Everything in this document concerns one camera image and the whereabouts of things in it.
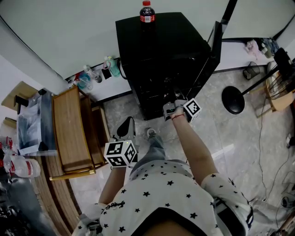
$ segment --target red bracelet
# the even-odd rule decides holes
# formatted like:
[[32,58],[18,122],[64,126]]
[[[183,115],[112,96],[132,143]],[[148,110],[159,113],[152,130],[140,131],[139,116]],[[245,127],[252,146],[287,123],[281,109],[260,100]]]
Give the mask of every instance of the red bracelet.
[[177,115],[177,116],[173,117],[172,120],[173,120],[174,118],[176,118],[176,117],[179,117],[179,116],[184,116],[184,114]]

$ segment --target hand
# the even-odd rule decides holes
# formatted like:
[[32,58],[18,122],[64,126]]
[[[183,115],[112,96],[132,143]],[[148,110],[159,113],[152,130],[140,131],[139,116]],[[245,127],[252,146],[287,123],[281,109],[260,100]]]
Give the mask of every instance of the hand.
[[175,116],[184,115],[183,107],[179,106],[176,108],[176,111],[170,115],[170,118],[173,119]]

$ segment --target black lamp base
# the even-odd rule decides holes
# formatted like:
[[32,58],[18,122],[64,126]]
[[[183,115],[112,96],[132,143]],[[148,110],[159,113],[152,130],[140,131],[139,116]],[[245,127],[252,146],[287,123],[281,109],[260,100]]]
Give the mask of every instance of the black lamp base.
[[239,114],[245,108],[245,100],[240,90],[236,87],[228,86],[222,91],[222,102],[224,107],[232,114]]

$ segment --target white marker cube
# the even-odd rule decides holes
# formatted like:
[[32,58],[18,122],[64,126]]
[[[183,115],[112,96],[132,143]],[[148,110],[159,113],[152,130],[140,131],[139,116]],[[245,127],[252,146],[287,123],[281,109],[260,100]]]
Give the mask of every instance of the white marker cube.
[[129,166],[136,156],[136,149],[131,140],[106,143],[104,157],[112,167]]
[[198,117],[198,115],[200,114],[200,112],[202,110],[202,108],[200,107],[200,105],[197,103],[197,101],[194,98],[187,101],[183,105],[183,107],[186,111],[186,115],[187,115],[189,123],[192,123],[193,120]]

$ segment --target red bottle cap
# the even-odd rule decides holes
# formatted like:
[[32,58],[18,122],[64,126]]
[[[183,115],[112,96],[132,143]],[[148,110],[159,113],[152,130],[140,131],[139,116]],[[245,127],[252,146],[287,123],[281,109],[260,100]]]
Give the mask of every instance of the red bottle cap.
[[144,6],[150,6],[150,5],[151,5],[151,1],[149,1],[149,0],[145,0],[145,1],[142,2],[142,4],[143,4]]

